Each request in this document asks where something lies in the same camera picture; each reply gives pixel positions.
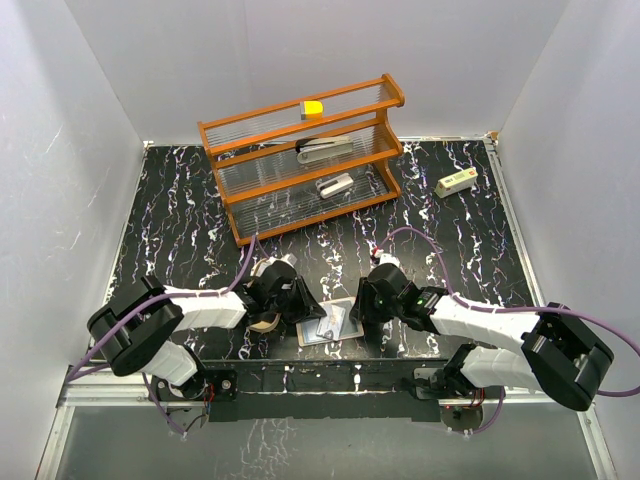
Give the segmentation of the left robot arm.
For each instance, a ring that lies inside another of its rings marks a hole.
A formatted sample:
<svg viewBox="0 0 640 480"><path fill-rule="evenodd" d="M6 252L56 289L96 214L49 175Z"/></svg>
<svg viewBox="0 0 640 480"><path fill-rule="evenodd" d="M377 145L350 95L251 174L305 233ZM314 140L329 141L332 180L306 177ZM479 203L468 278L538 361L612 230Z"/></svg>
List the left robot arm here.
<svg viewBox="0 0 640 480"><path fill-rule="evenodd" d="M94 313L87 328L114 375L151 375L194 399L204 392L207 376L195 353L170 340L174 332L243 324L263 333L325 316L292 263L271 257L218 290L180 289L145 276Z"/></svg>

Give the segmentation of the large grey black stapler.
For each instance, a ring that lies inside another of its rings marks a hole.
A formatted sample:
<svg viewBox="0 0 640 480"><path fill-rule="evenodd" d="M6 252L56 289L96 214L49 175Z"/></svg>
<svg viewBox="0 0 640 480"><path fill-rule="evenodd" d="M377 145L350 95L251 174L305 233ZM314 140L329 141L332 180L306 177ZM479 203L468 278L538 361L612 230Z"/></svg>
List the large grey black stapler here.
<svg viewBox="0 0 640 480"><path fill-rule="evenodd" d="M296 142L296 158L299 164L307 165L353 151L349 136L318 137Z"/></svg>

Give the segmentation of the orange wooden shelf rack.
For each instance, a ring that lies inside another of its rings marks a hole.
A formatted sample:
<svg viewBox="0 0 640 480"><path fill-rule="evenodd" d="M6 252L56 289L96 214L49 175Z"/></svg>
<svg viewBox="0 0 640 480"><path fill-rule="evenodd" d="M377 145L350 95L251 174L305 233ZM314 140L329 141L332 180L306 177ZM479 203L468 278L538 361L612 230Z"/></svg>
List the orange wooden shelf rack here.
<svg viewBox="0 0 640 480"><path fill-rule="evenodd" d="M237 245L398 198L389 163L402 153L389 112L393 77L198 125Z"/></svg>

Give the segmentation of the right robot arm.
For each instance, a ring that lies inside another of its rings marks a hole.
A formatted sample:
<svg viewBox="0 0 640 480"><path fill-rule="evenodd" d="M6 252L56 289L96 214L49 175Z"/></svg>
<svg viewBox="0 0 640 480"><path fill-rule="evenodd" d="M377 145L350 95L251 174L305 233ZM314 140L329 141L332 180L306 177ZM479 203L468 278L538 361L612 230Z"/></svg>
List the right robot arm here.
<svg viewBox="0 0 640 480"><path fill-rule="evenodd" d="M612 350L565 307L504 312L442 287L418 287L392 263L360 278L350 316L364 324L398 319L416 331L466 338L442 369L416 382L447 395L524 388L585 411L614 360Z"/></svg>

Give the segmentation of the beige card box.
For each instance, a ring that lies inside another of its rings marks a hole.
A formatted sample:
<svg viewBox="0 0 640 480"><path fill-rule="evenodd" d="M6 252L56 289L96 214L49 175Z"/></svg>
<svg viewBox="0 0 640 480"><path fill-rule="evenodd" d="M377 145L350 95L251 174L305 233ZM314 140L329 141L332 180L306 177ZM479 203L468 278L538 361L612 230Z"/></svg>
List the beige card box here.
<svg viewBox="0 0 640 480"><path fill-rule="evenodd" d="M275 257L261 259L251 270L252 277L259 277L268 266L276 261ZM247 327L250 331L261 334L269 333L276 329L281 319L281 314L277 312L264 312L253 314L249 317Z"/></svg>

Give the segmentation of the small white stapler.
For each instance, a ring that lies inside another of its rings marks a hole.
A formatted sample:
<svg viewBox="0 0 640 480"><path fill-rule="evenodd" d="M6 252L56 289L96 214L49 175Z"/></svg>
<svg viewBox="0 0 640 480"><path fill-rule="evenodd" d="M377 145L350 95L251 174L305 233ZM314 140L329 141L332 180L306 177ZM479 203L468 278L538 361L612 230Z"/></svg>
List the small white stapler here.
<svg viewBox="0 0 640 480"><path fill-rule="evenodd" d="M317 185L317 192L321 199L328 199L346 190L354 184L354 180L349 173L343 173L328 179Z"/></svg>

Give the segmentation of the silver patterned credit card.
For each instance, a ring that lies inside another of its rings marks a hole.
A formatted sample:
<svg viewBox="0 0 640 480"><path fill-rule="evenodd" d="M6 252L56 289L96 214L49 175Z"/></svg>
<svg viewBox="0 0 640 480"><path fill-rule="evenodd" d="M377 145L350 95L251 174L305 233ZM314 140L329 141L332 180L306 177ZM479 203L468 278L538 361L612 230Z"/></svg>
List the silver patterned credit card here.
<svg viewBox="0 0 640 480"><path fill-rule="evenodd" d="M325 311L326 315L318 322L316 335L323 339L336 340L341 334L346 309L340 306L330 305Z"/></svg>

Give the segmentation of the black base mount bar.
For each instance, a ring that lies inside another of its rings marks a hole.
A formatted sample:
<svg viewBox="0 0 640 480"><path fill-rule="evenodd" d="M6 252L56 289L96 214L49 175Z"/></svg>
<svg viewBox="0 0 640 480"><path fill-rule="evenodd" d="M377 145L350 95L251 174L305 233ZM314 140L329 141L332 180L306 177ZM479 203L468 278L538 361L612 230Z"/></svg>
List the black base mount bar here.
<svg viewBox="0 0 640 480"><path fill-rule="evenodd" d="M419 369L443 360L218 360L205 368L231 375L231 393L216 388L210 419L440 419L437 399L410 384Z"/></svg>

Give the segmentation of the white staples box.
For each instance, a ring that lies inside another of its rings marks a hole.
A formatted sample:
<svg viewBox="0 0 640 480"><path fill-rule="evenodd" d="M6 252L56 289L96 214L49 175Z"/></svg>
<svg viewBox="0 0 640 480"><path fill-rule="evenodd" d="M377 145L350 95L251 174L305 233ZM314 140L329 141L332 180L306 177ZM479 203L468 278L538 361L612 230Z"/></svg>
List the white staples box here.
<svg viewBox="0 0 640 480"><path fill-rule="evenodd" d="M436 184L435 193L439 198L445 198L472 188L476 184L476 180L477 171L475 168L461 170L441 178Z"/></svg>

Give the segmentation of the yellow grey tape dispenser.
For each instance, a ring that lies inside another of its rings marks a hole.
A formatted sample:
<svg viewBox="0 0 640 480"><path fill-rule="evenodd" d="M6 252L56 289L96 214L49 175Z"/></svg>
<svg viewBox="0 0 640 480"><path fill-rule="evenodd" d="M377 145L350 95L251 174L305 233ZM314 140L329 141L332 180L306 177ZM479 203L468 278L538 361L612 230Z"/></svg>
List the yellow grey tape dispenser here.
<svg viewBox="0 0 640 480"><path fill-rule="evenodd" d="M324 115L324 105L319 100L305 100L300 103L300 116L303 121L321 119Z"/></svg>

